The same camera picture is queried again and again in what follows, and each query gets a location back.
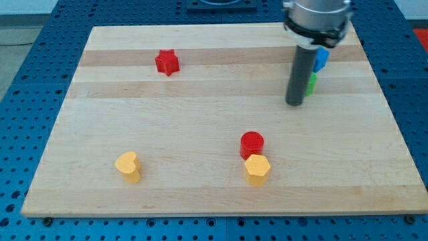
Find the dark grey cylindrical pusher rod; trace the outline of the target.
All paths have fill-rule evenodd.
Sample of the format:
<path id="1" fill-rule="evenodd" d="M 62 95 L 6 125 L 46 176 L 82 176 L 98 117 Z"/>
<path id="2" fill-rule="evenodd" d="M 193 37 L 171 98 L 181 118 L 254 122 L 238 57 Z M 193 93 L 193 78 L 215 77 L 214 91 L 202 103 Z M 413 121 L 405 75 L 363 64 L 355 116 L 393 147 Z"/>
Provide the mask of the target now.
<path id="1" fill-rule="evenodd" d="M 290 106 L 300 106 L 304 102 L 317 53 L 318 49 L 309 50 L 300 46 L 296 47 L 285 95 L 285 101 Z"/>

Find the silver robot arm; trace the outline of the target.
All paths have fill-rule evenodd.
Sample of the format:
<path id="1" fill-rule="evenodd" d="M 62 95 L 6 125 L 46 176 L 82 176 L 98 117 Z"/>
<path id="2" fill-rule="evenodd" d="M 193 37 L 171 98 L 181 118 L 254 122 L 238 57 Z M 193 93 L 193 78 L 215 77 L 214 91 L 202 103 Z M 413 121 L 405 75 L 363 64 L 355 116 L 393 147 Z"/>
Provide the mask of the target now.
<path id="1" fill-rule="evenodd" d="M 284 29 L 296 42 L 285 102 L 304 102 L 320 48 L 335 48 L 345 37 L 352 16 L 349 0 L 289 0 L 282 2 Z"/>

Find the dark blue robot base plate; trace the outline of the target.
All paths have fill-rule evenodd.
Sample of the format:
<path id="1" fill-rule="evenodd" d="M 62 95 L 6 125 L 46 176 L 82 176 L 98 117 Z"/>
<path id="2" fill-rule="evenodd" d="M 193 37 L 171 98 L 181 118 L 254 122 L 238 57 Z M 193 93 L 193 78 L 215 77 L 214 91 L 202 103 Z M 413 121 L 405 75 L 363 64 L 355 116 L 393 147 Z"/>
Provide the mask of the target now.
<path id="1" fill-rule="evenodd" d="M 257 9 L 258 0 L 186 0 L 187 12 L 237 11 Z"/>

